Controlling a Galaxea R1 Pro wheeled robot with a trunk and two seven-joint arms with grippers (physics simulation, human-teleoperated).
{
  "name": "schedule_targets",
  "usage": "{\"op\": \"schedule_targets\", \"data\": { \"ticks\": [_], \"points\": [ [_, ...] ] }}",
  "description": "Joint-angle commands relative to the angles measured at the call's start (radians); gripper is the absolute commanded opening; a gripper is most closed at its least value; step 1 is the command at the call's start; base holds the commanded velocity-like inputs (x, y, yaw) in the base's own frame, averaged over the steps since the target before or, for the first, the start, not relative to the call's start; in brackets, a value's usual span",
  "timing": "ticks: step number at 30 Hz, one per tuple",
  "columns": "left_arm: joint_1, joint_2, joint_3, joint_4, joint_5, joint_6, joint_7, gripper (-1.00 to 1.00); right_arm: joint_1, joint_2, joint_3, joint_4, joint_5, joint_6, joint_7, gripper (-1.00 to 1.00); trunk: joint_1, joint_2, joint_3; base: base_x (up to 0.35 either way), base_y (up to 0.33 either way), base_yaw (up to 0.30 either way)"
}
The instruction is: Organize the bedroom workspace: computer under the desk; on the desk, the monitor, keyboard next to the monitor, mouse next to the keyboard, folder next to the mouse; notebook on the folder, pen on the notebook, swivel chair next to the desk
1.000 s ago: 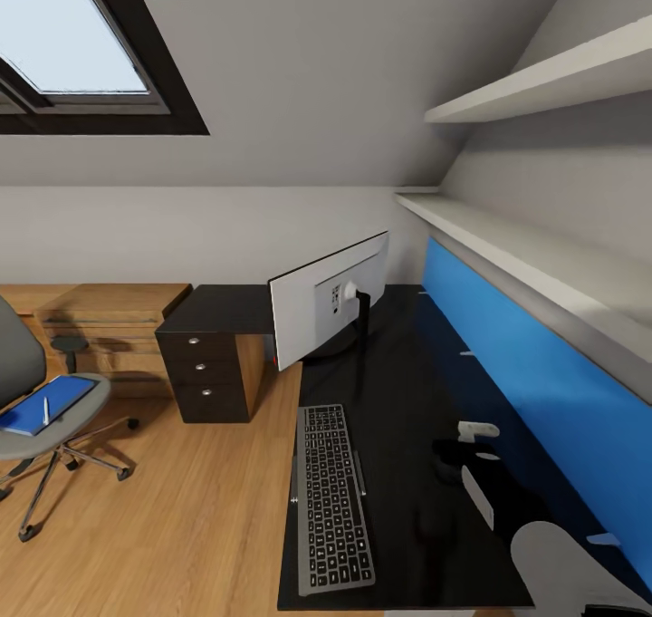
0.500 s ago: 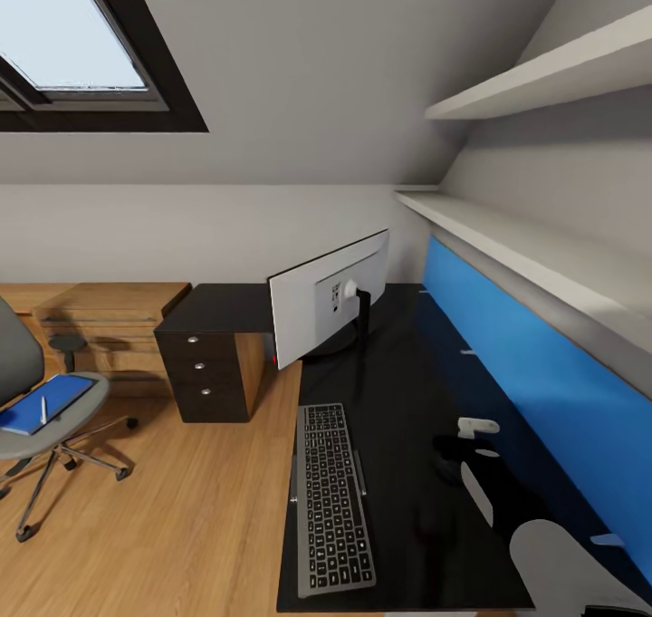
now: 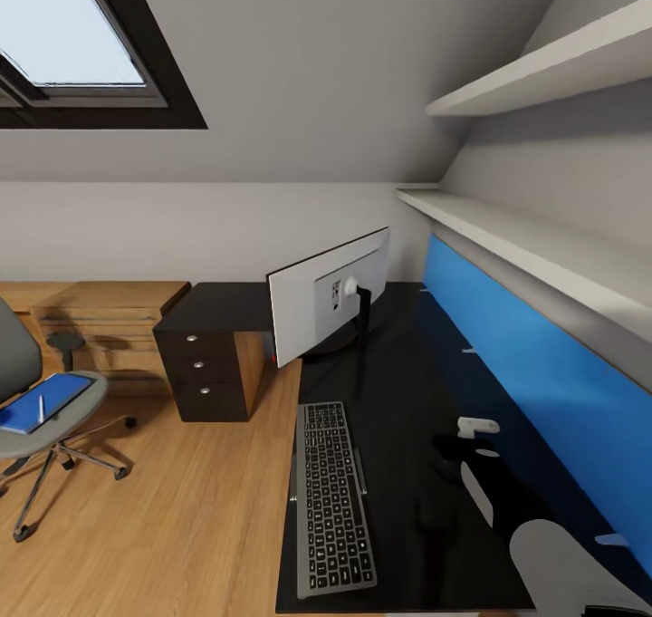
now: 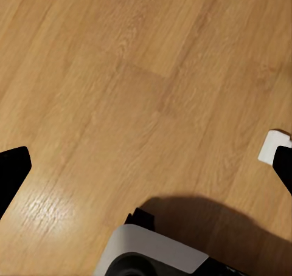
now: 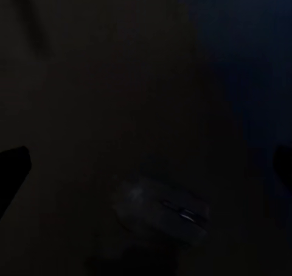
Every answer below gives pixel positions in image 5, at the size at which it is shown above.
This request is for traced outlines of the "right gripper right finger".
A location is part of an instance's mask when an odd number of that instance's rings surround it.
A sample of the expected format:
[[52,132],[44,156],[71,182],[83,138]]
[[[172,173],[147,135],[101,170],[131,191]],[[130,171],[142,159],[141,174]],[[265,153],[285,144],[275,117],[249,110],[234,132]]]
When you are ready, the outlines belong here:
[[273,160],[273,168],[292,195],[292,148],[277,147]]

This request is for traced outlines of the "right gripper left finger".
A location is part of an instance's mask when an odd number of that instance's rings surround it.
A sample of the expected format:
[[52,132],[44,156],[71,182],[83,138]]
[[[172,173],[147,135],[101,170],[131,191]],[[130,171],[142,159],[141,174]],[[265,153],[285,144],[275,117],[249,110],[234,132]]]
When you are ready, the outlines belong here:
[[0,153],[0,219],[32,169],[27,147]]

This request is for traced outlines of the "mouse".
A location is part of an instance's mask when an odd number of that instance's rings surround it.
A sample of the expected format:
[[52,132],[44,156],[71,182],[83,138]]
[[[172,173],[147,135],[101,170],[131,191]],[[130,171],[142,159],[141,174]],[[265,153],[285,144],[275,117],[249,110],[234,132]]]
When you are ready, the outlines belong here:
[[122,177],[112,203],[117,218],[133,235],[163,252],[195,250],[207,234],[209,199],[156,174]]

